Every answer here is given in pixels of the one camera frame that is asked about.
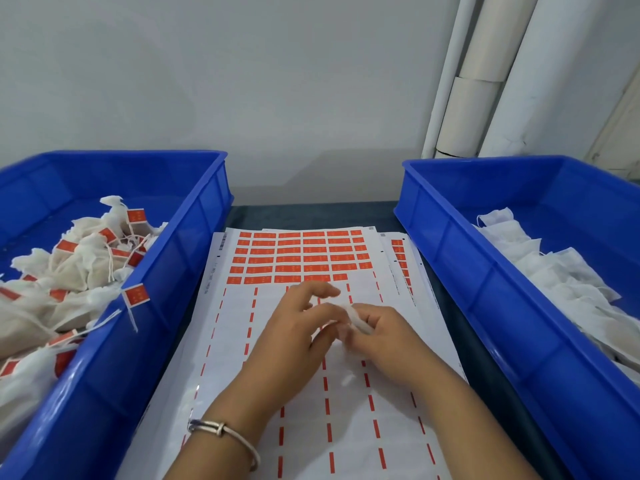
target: blue plastic crate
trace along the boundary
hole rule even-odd
[[[577,479],[640,478],[640,389],[471,226],[509,207],[640,317],[640,187],[567,157],[404,162],[396,216]]]
[[[144,208],[164,232],[127,280],[151,300],[89,334],[0,467],[2,479],[112,478],[153,392],[200,278],[213,232],[233,201],[225,152],[52,152],[0,172],[1,270],[51,249],[70,220],[100,217],[100,197]],[[122,297],[103,318],[125,310]]]

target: left hand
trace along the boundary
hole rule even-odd
[[[349,323],[347,313],[340,306],[331,303],[312,306],[310,303],[312,296],[328,298],[338,295],[340,290],[325,282],[307,281],[290,287],[260,334],[244,367],[210,409],[218,410],[226,404],[223,409],[233,409],[233,416],[242,410],[243,415],[252,417],[252,421],[266,423],[316,373],[338,337],[336,325],[325,326],[313,340],[311,336],[330,321]]]

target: bangle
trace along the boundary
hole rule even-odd
[[[253,459],[251,462],[251,469],[249,469],[249,471],[254,472],[260,466],[260,455],[258,454],[256,449],[253,447],[253,445],[249,443],[247,440],[245,440],[244,437],[242,437],[242,435],[240,435],[238,432],[234,431],[233,429],[229,428],[223,422],[217,423],[215,421],[202,421],[200,419],[192,419],[189,421],[189,425],[187,426],[187,429],[189,430],[190,433],[193,433],[194,431],[206,431],[207,433],[212,433],[219,438],[222,437],[224,433],[228,433],[229,435],[233,436],[236,440],[238,440],[240,443],[242,443],[245,446],[245,448],[247,448],[247,450],[249,450],[253,455]]]

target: table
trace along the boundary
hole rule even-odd
[[[405,232],[393,213],[396,203],[384,201],[238,206],[231,208],[225,227],[248,230],[263,228],[304,230],[375,226],[379,232]],[[456,306],[429,263],[424,257],[422,261],[470,386],[489,407],[493,416],[542,478],[545,480],[571,479],[571,473],[549,444],[510,382],[484,348],[476,332]],[[185,313],[176,346],[191,320],[199,287],[198,284]]]

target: red dashed line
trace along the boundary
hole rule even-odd
[[[382,451],[382,448],[378,448],[378,452],[380,453],[380,465],[382,465],[382,469],[387,469],[387,462],[385,461],[385,452]]]
[[[429,450],[429,455],[431,457],[431,462],[435,465],[436,464],[436,459],[433,457],[433,453],[431,452],[431,446],[429,446],[428,443],[427,443],[427,449]]]

